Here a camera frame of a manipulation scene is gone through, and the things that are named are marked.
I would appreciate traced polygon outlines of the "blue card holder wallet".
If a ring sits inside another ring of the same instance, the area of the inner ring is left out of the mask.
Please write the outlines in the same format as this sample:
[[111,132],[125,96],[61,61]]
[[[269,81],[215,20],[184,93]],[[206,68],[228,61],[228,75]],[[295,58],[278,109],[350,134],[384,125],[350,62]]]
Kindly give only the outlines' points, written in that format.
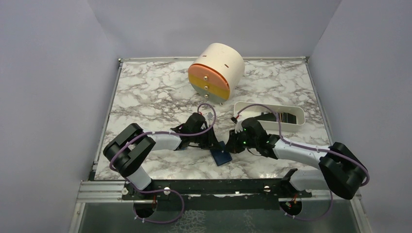
[[230,153],[225,151],[224,141],[220,141],[220,149],[210,149],[211,155],[215,161],[216,166],[222,166],[232,161],[232,156]]

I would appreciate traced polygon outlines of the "white rectangular plastic tray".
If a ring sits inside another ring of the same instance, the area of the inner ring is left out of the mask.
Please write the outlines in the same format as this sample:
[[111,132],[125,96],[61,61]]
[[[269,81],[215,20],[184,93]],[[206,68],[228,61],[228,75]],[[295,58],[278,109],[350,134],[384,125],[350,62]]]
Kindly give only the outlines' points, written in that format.
[[306,122],[304,111],[300,107],[270,104],[262,107],[244,101],[234,104],[234,117],[238,117],[238,120],[253,117],[265,130],[277,131],[278,122],[272,112],[279,114],[282,131],[297,132]]

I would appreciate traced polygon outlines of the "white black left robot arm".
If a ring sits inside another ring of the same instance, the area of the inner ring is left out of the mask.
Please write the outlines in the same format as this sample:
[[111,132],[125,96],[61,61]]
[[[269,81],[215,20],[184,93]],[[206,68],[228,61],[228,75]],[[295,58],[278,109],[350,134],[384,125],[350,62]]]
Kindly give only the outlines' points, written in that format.
[[181,150],[191,143],[204,150],[223,150],[217,141],[213,127],[206,118],[193,113],[187,121],[167,132],[144,132],[136,123],[128,125],[103,149],[112,170],[134,185],[134,193],[140,199],[152,195],[151,177],[141,166],[151,151]]

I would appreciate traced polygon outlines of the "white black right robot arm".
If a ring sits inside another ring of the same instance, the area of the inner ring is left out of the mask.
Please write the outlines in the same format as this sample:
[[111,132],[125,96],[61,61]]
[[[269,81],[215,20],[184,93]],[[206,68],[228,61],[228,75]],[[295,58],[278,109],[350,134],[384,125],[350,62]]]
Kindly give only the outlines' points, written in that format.
[[315,146],[288,141],[277,134],[269,134],[253,117],[242,120],[230,130],[225,150],[240,153],[255,149],[261,156],[295,161],[312,167],[295,170],[285,175],[281,193],[291,198],[303,190],[329,190],[350,200],[369,180],[366,167],[342,143]]

